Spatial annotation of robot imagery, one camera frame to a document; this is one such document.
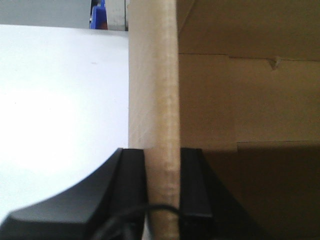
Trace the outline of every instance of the white table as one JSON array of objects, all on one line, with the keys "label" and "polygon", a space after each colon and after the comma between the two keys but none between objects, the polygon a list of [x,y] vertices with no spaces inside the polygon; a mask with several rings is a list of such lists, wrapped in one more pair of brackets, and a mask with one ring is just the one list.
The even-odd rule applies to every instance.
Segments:
[{"label": "white table", "polygon": [[128,139],[128,34],[0,25],[0,222]]}]

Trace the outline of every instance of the gray wall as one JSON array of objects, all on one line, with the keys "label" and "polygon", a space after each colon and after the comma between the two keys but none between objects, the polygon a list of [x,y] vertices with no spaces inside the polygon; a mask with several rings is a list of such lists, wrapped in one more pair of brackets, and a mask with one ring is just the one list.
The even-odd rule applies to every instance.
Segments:
[{"label": "gray wall", "polygon": [[91,0],[0,0],[0,24],[88,29]]}]

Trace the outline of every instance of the cardboard panel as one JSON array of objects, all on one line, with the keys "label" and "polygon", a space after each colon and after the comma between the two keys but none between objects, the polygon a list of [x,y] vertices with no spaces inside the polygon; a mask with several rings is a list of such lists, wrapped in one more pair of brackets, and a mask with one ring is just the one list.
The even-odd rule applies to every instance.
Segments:
[{"label": "cardboard panel", "polygon": [[230,58],[237,142],[320,140],[320,62]]},{"label": "cardboard panel", "polygon": [[181,144],[319,141],[320,62],[180,54]]},{"label": "cardboard panel", "polygon": [[320,60],[320,4],[196,0],[179,34],[179,52]]},{"label": "cardboard panel", "polygon": [[320,141],[239,143],[243,206],[277,239],[320,236]]},{"label": "cardboard panel", "polygon": [[196,0],[176,0],[178,32],[180,32],[182,27],[185,25],[185,21],[195,2]]},{"label": "cardboard panel", "polygon": [[[175,0],[129,5],[129,147],[145,149],[149,202],[179,206],[180,137]],[[154,214],[154,239],[179,238],[177,217]]]},{"label": "cardboard panel", "polygon": [[181,145],[235,151],[236,134],[226,55],[179,55]]}]

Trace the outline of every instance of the corrugated cardboard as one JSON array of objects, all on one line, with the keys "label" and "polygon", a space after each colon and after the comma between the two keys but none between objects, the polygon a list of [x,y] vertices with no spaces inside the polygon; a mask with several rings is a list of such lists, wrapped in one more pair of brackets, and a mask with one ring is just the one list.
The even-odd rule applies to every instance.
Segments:
[{"label": "corrugated cardboard", "polygon": [[[146,149],[151,202],[177,206],[179,147],[202,148],[270,234],[320,239],[320,4],[178,0],[177,21],[173,0],[131,8],[130,146]],[[159,215],[155,238],[178,239],[171,225]]]}]

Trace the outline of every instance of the wire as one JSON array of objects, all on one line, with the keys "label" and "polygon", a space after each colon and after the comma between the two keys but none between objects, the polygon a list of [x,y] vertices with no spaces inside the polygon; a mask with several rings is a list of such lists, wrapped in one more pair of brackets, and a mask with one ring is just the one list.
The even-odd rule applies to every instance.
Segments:
[{"label": "wire", "polygon": [[177,215],[181,220],[187,222],[187,217],[177,208],[167,204],[150,204],[128,208],[119,212],[116,216],[112,216],[93,234],[91,240],[112,239],[119,234],[122,234],[124,240],[136,240],[133,230],[128,223],[128,220],[145,215],[155,211],[168,211]]}]

